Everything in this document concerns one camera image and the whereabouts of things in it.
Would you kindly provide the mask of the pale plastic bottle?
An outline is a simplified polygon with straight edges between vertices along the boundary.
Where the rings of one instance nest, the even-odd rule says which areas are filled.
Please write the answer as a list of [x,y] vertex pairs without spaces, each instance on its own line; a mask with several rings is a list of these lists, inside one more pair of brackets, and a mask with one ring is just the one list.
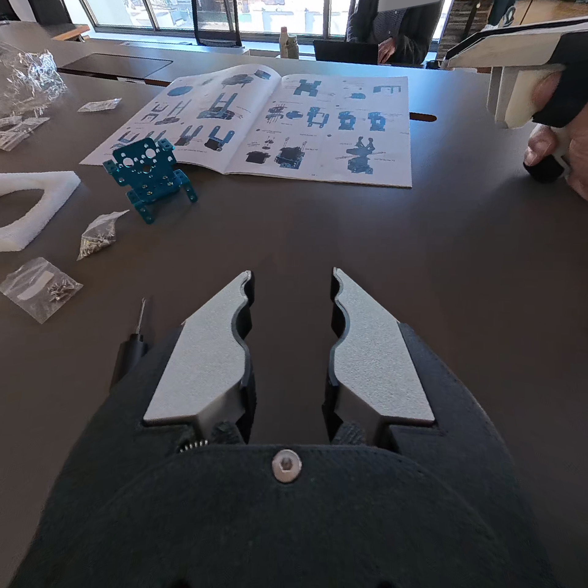
[[296,35],[290,35],[286,26],[281,27],[279,35],[279,48],[281,59],[299,59],[299,46]]

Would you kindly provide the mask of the white foam packing piece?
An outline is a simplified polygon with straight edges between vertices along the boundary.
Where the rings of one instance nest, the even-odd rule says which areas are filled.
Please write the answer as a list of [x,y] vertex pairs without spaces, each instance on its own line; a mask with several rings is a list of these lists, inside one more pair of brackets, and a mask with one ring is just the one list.
[[1,252],[25,249],[62,208],[80,182],[73,171],[1,173],[1,196],[28,189],[43,192],[38,203],[24,216],[1,226]]

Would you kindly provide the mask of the crumpled clear plastic wrap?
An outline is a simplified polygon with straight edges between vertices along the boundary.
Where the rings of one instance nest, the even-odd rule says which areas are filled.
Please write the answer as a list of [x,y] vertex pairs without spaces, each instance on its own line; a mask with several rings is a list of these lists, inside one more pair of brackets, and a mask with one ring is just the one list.
[[1,42],[1,116],[40,116],[66,92],[49,51],[30,53]]

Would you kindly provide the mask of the blue metal bracket assembly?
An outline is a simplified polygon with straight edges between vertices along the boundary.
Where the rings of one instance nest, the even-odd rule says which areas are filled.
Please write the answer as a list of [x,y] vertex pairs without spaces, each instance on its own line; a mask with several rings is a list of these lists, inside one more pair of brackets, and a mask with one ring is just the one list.
[[154,141],[151,137],[130,143],[113,151],[103,167],[119,186],[130,186],[129,202],[147,224],[155,221],[150,206],[183,189],[190,200],[198,200],[187,175],[174,156],[174,146],[167,139]]

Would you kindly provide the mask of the pointed clear screw bag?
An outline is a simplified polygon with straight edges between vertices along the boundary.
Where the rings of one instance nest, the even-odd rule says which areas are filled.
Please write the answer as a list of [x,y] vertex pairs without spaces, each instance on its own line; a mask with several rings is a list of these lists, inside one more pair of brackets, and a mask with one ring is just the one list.
[[116,220],[128,213],[129,210],[99,215],[92,221],[81,236],[77,261],[87,258],[91,254],[116,242]]

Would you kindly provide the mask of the person's right hand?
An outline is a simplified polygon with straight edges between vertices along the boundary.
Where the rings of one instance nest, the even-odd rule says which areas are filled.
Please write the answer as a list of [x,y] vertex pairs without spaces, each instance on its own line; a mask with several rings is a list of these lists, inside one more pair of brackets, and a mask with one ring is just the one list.
[[[561,73],[555,72],[535,86],[532,98],[537,110],[540,111],[546,106],[560,78]],[[567,128],[570,138],[570,173],[567,183],[578,195],[587,200],[587,105],[568,124]],[[536,125],[529,137],[524,164],[528,167],[537,165],[551,155],[557,147],[558,138],[554,132],[546,125]]]

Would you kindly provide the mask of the labelled clear screw bag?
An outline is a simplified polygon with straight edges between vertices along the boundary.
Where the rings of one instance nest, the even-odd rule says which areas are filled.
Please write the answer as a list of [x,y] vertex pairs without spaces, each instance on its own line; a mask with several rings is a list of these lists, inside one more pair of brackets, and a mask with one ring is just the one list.
[[1,293],[40,324],[82,288],[81,283],[42,257],[26,262],[1,283]]

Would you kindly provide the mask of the black laptop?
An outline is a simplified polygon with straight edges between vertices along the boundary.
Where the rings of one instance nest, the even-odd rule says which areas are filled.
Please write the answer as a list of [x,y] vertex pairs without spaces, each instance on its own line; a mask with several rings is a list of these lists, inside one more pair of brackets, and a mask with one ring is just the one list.
[[340,40],[314,40],[315,59],[320,62],[378,64],[379,46],[376,43]]

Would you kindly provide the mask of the small clear screw bag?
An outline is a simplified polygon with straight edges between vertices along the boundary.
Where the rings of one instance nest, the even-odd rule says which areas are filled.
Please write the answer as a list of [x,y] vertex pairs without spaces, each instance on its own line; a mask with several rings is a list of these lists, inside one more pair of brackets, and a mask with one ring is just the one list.
[[28,134],[47,121],[49,117],[7,116],[1,118],[1,133]]
[[114,99],[87,102],[86,104],[81,106],[77,110],[77,112],[82,113],[82,114],[87,114],[87,113],[94,113],[94,112],[111,111],[119,105],[121,100],[122,100],[121,98],[114,98]]
[[9,152],[31,134],[29,128],[1,131],[1,151]]

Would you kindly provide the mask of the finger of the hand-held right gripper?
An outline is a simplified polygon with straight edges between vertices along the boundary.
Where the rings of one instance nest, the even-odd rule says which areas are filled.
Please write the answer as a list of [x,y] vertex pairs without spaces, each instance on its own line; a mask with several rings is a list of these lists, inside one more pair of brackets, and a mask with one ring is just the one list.
[[543,79],[562,72],[565,65],[550,59],[561,34],[545,31],[474,35],[446,55],[443,70],[490,69],[487,109],[501,128],[516,129],[530,121],[537,109],[532,95]]

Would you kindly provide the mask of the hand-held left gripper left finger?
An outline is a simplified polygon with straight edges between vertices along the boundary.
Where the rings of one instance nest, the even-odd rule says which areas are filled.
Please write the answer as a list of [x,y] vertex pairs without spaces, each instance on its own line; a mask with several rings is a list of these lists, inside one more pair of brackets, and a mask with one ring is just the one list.
[[192,425],[203,439],[221,422],[248,443],[256,409],[245,338],[252,328],[254,274],[245,270],[183,323],[143,416],[145,425]]

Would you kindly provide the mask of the assembly instruction booklet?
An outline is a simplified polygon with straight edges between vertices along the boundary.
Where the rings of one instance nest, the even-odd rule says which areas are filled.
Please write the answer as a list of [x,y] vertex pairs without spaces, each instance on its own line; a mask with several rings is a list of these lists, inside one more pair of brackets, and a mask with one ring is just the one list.
[[81,161],[167,140],[179,163],[227,174],[411,188],[407,77],[280,76],[238,65],[179,77]]

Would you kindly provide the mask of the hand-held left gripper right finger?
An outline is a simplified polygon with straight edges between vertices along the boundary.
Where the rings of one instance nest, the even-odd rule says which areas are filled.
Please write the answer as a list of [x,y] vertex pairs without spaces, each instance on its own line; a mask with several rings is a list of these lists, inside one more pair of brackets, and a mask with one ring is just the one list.
[[386,446],[392,424],[435,423],[398,320],[341,268],[333,268],[331,328],[323,416],[329,440],[355,423],[368,445]]

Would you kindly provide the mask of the black mesh office chair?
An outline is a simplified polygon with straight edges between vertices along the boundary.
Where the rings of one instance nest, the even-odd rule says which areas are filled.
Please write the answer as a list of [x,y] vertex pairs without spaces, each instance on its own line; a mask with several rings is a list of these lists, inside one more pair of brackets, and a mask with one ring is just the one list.
[[242,47],[237,1],[192,1],[195,39],[205,47]]

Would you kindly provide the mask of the large window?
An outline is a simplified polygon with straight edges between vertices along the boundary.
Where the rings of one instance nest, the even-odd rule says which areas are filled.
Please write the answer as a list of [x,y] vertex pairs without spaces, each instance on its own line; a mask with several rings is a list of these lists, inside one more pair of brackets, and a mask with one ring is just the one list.
[[[192,1],[65,1],[73,21],[93,27],[193,31]],[[237,1],[245,33],[289,32],[343,36],[351,1]]]

